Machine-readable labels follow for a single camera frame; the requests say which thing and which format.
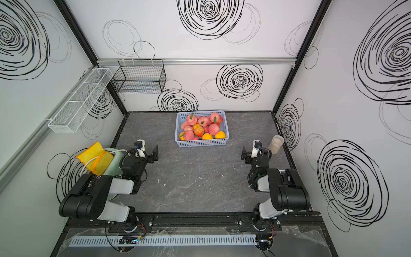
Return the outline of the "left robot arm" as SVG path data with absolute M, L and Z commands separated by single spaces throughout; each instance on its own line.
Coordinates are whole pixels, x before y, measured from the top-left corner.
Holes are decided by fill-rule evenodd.
M 62 217 L 101 220 L 138 226 L 135 208 L 110 201 L 110 195 L 137 194 L 146 166 L 158 161 L 158 147 L 151 154 L 145 141 L 138 140 L 129 150 L 107 151 L 97 142 L 77 159 L 89 171 L 70 189 L 59 206 Z

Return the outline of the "light blue plastic basket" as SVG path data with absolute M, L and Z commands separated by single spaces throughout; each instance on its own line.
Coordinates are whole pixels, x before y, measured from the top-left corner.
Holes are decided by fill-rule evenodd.
M 176 117 L 176 131 L 175 131 L 175 136 L 174 140 L 177 143 L 179 147 L 200 147 L 200 146 L 220 146 L 220 145 L 226 145 L 229 138 L 229 128 L 227 124 L 227 119 L 225 115 L 225 111 L 223 110 L 216 110 L 216 111 L 194 111 L 193 114 L 195 116 L 209 116 L 213 112 L 216 112 L 220 114 L 223 118 L 223 122 L 220 125 L 220 130 L 223 131 L 226 135 L 224 139 L 208 139 L 208 140 L 190 140 L 190 141 L 183 141 L 179 139 L 179 135 L 183 132 L 183 129 L 181 129 L 181 125 L 186 122 L 186 118 L 191 114 L 191 112 L 178 112 L 177 117 Z

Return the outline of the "pink peach with leaf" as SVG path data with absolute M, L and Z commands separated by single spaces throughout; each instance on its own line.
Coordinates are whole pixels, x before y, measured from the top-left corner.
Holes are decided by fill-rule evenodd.
M 188 125 L 193 126 L 198 122 L 198 118 L 193 113 L 191 113 L 187 116 L 186 122 Z

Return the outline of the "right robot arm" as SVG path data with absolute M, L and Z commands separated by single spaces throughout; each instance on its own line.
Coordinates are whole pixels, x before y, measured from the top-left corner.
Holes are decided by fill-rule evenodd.
M 251 165 L 248 186 L 256 192 L 269 193 L 269 199 L 253 209 L 253 223 L 275 220 L 291 212 L 310 210 L 310 197 L 296 169 L 279 170 L 269 167 L 271 150 L 260 145 L 251 151 L 243 147 L 241 159 Z

